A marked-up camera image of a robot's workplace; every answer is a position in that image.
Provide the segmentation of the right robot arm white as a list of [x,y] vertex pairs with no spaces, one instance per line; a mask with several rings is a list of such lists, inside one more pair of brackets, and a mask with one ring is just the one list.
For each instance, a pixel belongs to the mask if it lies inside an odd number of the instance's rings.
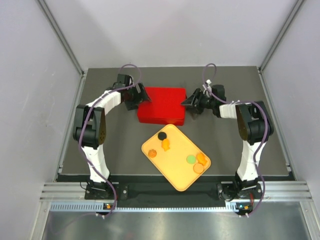
[[217,84],[197,88],[181,105],[192,114],[200,115],[205,109],[221,119],[235,119],[242,139],[240,165],[231,186],[223,187],[221,196],[231,201],[245,198],[258,188],[259,162],[263,148],[274,133],[274,125],[263,101],[227,101],[225,88]]

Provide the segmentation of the red box lid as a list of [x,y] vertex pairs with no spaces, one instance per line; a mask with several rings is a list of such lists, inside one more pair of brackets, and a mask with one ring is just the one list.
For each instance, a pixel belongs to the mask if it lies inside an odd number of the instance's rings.
[[138,111],[148,112],[186,112],[186,108],[181,105],[187,98],[187,91],[181,87],[151,87],[145,88],[151,102],[142,102],[138,106]]

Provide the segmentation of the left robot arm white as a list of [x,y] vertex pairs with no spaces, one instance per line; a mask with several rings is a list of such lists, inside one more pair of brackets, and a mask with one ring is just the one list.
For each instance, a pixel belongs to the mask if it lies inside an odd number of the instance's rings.
[[132,76],[119,73],[116,82],[101,96],[76,107],[72,135],[80,152],[84,154],[90,171],[85,188],[86,200],[106,200],[115,196],[104,155],[106,115],[122,103],[131,111],[150,100],[140,80],[134,83]]

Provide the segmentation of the red cookie box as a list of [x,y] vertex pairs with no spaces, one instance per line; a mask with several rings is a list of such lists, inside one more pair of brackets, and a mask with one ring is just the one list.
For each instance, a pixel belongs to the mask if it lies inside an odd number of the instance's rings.
[[140,123],[183,126],[186,113],[181,112],[160,112],[160,111],[138,111],[137,117]]

